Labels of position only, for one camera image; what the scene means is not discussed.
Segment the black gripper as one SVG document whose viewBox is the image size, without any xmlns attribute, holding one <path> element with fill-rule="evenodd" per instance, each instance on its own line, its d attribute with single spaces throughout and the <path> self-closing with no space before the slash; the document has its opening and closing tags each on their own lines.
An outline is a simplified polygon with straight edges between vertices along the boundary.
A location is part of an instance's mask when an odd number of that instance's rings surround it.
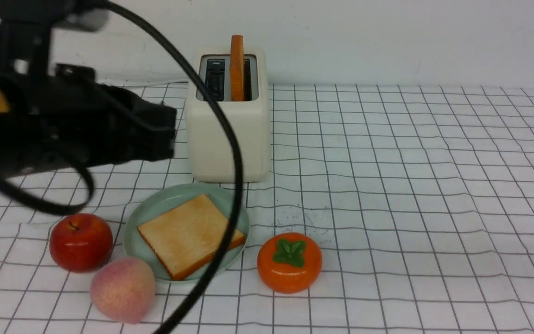
<svg viewBox="0 0 534 334">
<path fill-rule="evenodd" d="M 84 77 L 0 73 L 0 180 L 174 155 L 178 110 Z"/>
</svg>

